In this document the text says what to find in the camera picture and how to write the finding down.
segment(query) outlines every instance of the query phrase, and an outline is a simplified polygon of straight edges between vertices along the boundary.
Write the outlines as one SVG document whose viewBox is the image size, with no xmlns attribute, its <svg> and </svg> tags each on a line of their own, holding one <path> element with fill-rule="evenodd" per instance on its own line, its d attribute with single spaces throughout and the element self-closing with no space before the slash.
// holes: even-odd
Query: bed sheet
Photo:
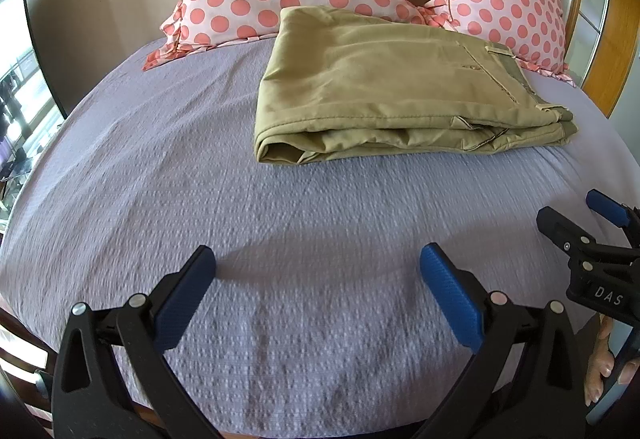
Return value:
<svg viewBox="0 0 640 439">
<path fill-rule="evenodd" d="M 418 276 L 428 242 L 516 303 L 560 299 L 575 329 L 591 316 L 566 301 L 566 259 L 536 213 L 550 204 L 624 244 L 584 197 L 640 204 L 640 168 L 580 89 L 527 72 L 575 114 L 580 132 L 562 148 L 278 167 L 252 153 L 273 40 L 142 73 L 160 44 L 84 98 L 12 213 L 0 292 L 53 348 L 74 302 L 120 305 L 207 244 L 218 277 L 166 353 L 178 379 L 220 430 L 327 437 L 424 419 L 462 371 L 469 353 Z"/>
</svg>

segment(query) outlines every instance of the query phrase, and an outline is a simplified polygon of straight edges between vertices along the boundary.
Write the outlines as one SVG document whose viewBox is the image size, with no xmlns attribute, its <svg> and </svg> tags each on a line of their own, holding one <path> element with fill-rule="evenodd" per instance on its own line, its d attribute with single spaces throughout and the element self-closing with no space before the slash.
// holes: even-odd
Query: folded garment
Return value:
<svg viewBox="0 0 640 439">
<path fill-rule="evenodd" d="M 291 7 L 260 82 L 259 162 L 558 145 L 572 114 L 501 44 L 342 9 Z"/>
</svg>

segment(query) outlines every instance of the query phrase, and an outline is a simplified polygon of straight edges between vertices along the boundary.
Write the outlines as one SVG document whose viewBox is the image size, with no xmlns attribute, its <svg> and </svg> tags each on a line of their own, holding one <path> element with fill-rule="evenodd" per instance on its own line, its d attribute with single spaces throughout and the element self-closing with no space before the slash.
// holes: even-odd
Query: metal screw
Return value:
<svg viewBox="0 0 640 439">
<path fill-rule="evenodd" d="M 136 293 L 131 298 L 129 298 L 129 305 L 131 307 L 142 307 L 146 302 L 146 296 L 142 293 Z"/>
<path fill-rule="evenodd" d="M 509 299 L 502 291 L 494 291 L 491 293 L 491 301 L 496 305 L 505 305 Z"/>
<path fill-rule="evenodd" d="M 83 314 L 86 311 L 86 304 L 82 302 L 78 302 L 71 307 L 71 312 L 76 316 Z"/>
<path fill-rule="evenodd" d="M 562 314 L 562 312 L 564 311 L 564 305 L 562 305 L 562 303 L 558 300 L 553 300 L 549 304 L 549 308 L 556 314 Z"/>
</svg>

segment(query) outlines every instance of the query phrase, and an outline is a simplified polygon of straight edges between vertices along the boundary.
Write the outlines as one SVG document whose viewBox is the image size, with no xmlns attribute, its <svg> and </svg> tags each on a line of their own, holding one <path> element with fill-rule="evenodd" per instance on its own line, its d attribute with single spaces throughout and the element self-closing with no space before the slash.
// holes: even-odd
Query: human hand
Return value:
<svg viewBox="0 0 640 439">
<path fill-rule="evenodd" d="M 591 402 L 597 403 L 604 391 L 603 376 L 609 377 L 613 370 L 614 357 L 609 351 L 609 335 L 613 329 L 613 319 L 601 316 L 600 330 L 593 346 L 593 352 L 589 357 L 587 375 L 584 378 L 584 404 L 589 406 Z M 640 365 L 640 358 L 629 361 L 620 372 L 618 382 L 628 385 L 634 377 Z"/>
</svg>

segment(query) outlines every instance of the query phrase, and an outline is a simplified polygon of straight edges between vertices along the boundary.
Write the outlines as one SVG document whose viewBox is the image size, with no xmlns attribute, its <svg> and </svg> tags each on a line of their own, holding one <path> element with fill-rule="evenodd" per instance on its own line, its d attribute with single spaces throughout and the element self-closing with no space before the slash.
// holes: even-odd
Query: blue gripper pad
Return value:
<svg viewBox="0 0 640 439">
<path fill-rule="evenodd" d="M 154 348 L 160 353 L 174 348 L 180 342 L 191 317 L 216 277 L 213 251 L 205 246 L 200 246 L 198 250 L 189 259 L 185 266 L 187 271 L 154 319 Z"/>
<path fill-rule="evenodd" d="M 631 222 L 628 213 L 620 204 L 597 190 L 587 193 L 587 206 L 619 228 L 626 228 Z"/>
<path fill-rule="evenodd" d="M 469 347 L 474 354 L 484 340 L 482 311 L 465 287 L 460 283 L 462 275 L 475 281 L 484 291 L 473 273 L 460 271 L 454 266 L 440 246 L 435 243 L 422 248 L 420 253 L 420 273 L 422 279 L 440 305 L 458 342 Z"/>
</svg>

